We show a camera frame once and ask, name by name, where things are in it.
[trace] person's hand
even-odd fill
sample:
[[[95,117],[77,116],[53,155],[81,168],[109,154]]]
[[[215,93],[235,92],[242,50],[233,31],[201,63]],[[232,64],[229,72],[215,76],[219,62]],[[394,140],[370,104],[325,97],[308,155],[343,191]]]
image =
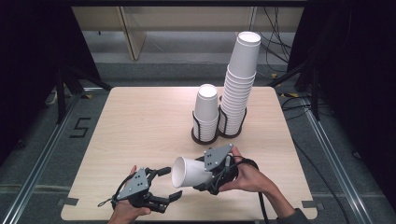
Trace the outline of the person's hand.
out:
[[[136,166],[131,170],[131,174],[136,171]],[[111,219],[108,221],[109,224],[129,224],[140,216],[148,215],[151,210],[147,207],[135,208],[131,206],[128,200],[119,201],[114,209]]]
[[[242,160],[242,155],[237,147],[233,147],[232,153],[235,162]],[[238,165],[238,177],[234,181],[221,186],[219,191],[242,189],[250,192],[266,193],[273,190],[273,188],[276,188],[276,185],[266,175],[250,164],[241,163]]]
[[[235,162],[242,160],[242,155],[237,147],[233,147],[232,153]],[[258,169],[247,163],[238,165],[238,177],[219,188],[219,191],[230,189],[242,189],[250,192],[261,192],[273,206],[279,218],[289,217],[295,213],[285,196],[280,192],[276,184]]]

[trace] metal rail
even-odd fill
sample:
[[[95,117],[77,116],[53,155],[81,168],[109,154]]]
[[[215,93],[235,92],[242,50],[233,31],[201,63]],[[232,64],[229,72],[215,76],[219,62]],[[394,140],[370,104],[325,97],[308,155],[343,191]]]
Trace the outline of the metal rail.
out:
[[[71,102],[66,109],[66,114],[63,120],[56,124],[49,141],[45,145],[43,151],[41,152],[37,162],[35,163],[34,168],[32,169],[31,173],[27,177],[26,181],[24,182],[23,186],[18,193],[17,198],[14,200],[14,203],[9,207],[7,215],[3,220],[3,224],[12,224],[17,223],[21,217],[21,214],[26,207],[30,197],[32,196],[33,191],[35,190],[35,185],[38,182],[38,179],[43,174],[48,161],[52,155],[53,150],[55,149],[62,133],[64,131],[64,127],[72,114],[73,109],[75,108],[80,95],[73,95],[71,98]]]
[[[309,105],[310,103],[307,99],[302,98],[302,104]],[[307,115],[308,120],[311,123],[315,134],[317,135],[322,149],[332,167],[332,170],[334,171],[335,176],[338,179],[338,182],[340,183],[341,189],[343,190],[347,200],[349,201],[349,204],[355,214],[356,219],[361,224],[373,223],[367,211],[366,205],[364,204],[361,196],[356,191],[354,185],[352,184],[352,181],[347,175],[347,172],[340,159],[338,158],[337,153],[332,147],[332,143],[327,137],[327,134],[321,126],[320,121],[315,118],[311,111],[307,111],[305,114]]]

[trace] wooden table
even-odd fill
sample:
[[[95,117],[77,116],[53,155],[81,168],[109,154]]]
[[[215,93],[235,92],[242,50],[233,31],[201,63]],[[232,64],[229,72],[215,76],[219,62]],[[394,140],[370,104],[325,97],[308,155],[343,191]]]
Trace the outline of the wooden table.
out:
[[[219,95],[223,88],[218,87]],[[209,147],[233,143],[242,155],[258,163],[294,207],[310,219],[316,208],[303,208],[302,201],[312,201],[310,190],[290,132],[270,87],[254,87],[247,104],[243,130],[234,139],[219,137],[208,146],[191,138],[192,116],[198,87],[114,88],[97,123],[92,140],[78,170],[69,198],[77,205],[65,205],[65,220],[107,220],[111,204],[97,204],[115,193],[133,165],[160,169],[172,166],[183,156],[195,159]],[[150,192],[159,197],[179,191],[171,175],[156,177]],[[270,219],[276,218],[265,200]],[[217,196],[207,191],[183,188],[182,197],[169,205],[165,214],[151,213],[138,220],[261,220],[257,193],[232,190]]]

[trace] sleeve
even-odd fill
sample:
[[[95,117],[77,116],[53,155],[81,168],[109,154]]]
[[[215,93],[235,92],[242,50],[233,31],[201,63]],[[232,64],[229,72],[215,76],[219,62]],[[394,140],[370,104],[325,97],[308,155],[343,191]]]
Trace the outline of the sleeve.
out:
[[[296,212],[285,218],[277,218],[278,224],[309,224],[308,218],[304,215],[304,213],[299,209],[295,209]]]

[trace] tape mark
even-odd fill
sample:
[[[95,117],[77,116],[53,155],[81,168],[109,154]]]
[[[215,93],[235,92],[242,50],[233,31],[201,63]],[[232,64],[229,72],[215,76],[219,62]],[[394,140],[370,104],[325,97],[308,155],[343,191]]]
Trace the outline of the tape mark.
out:
[[[81,130],[83,130],[84,131],[84,134],[82,134],[82,135],[70,135],[69,136],[69,138],[83,138],[83,137],[85,137],[85,134],[87,133],[87,131],[89,130],[89,128],[87,128],[87,127],[79,127],[79,123],[82,121],[82,120],[90,120],[91,118],[79,118],[78,119],[78,121],[77,121],[77,123],[76,123],[76,125],[75,125],[75,128],[74,128],[74,130],[78,130],[78,131],[81,131]]]
[[[315,203],[315,201],[302,201],[303,208],[317,208],[323,210],[324,206],[322,203]]]
[[[63,206],[63,205],[72,205],[72,206],[76,206],[78,203],[78,199],[75,198],[66,198],[66,199],[60,199],[58,201],[58,205]]]

